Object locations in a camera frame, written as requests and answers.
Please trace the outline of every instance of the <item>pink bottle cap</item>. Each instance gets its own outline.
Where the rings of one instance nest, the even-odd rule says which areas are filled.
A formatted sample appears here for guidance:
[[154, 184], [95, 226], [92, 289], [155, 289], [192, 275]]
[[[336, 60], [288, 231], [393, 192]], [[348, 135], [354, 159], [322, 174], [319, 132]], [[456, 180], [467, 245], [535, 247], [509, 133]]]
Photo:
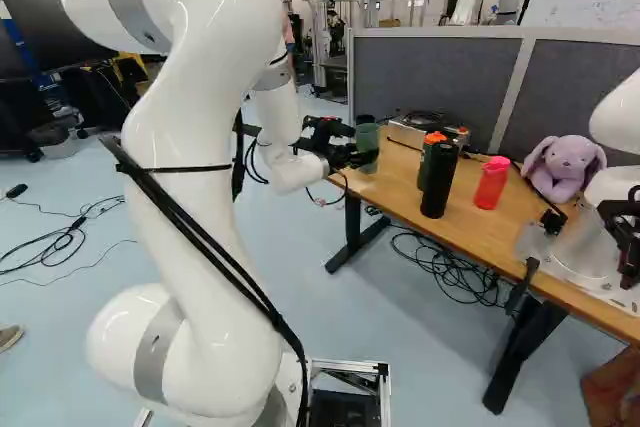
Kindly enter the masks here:
[[495, 157], [491, 157], [491, 160], [482, 166], [485, 170], [497, 171], [497, 170], [507, 170], [511, 165], [511, 161], [506, 157], [501, 155], [496, 155]]

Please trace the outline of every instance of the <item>black metal table frame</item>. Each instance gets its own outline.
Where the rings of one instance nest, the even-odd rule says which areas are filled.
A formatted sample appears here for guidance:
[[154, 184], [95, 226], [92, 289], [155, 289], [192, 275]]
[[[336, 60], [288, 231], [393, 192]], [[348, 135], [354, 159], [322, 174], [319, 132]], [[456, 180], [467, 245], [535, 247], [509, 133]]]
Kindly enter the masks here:
[[[347, 243], [325, 264], [325, 269], [330, 274], [336, 273], [340, 267], [391, 225], [391, 219], [383, 214], [380, 219], [361, 232], [362, 201], [349, 191], [345, 196], [344, 213]], [[482, 403], [490, 412], [495, 415], [502, 413], [522, 365], [567, 315], [568, 312], [565, 309], [553, 302], [540, 302], [529, 295], [524, 297], [514, 325], [507, 327], [511, 328], [507, 344], [482, 397]]]

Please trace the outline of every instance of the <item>green cup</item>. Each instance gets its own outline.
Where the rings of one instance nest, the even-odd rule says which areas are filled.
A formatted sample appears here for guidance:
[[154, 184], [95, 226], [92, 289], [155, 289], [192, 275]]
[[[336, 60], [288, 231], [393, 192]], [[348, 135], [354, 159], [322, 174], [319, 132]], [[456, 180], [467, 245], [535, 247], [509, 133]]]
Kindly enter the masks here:
[[[359, 152], [369, 152], [380, 148], [380, 126], [376, 123], [356, 125], [356, 148]], [[378, 161], [365, 164], [358, 170], [364, 174], [375, 174], [378, 171]]]

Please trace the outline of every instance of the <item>white robot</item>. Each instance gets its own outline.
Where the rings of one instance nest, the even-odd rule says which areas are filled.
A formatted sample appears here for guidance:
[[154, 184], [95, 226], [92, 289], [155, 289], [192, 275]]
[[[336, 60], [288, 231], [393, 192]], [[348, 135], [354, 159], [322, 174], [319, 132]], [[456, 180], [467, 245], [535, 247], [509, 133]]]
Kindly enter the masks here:
[[[263, 127], [259, 150], [275, 188], [291, 191], [329, 173], [330, 160], [290, 152], [302, 119], [281, 0], [62, 3], [102, 45], [169, 53], [125, 122], [122, 149], [110, 147], [131, 175], [127, 204], [162, 284], [128, 289], [104, 307], [88, 334], [91, 365], [186, 425], [292, 424], [296, 402], [298, 412], [307, 403], [306, 360], [252, 280], [229, 170], [234, 118], [253, 87]], [[205, 252], [204, 244], [216, 247]], [[283, 337], [296, 355], [284, 352]], [[298, 425], [304, 423], [299, 415]]]

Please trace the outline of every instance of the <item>black water bottle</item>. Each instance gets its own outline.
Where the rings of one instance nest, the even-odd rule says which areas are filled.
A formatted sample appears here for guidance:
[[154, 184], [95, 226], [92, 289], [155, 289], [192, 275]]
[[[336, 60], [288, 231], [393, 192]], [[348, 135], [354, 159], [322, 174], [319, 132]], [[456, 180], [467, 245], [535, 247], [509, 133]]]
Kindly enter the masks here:
[[431, 219], [439, 219], [444, 215], [456, 173], [458, 147], [450, 141], [435, 144], [429, 164], [420, 212]]

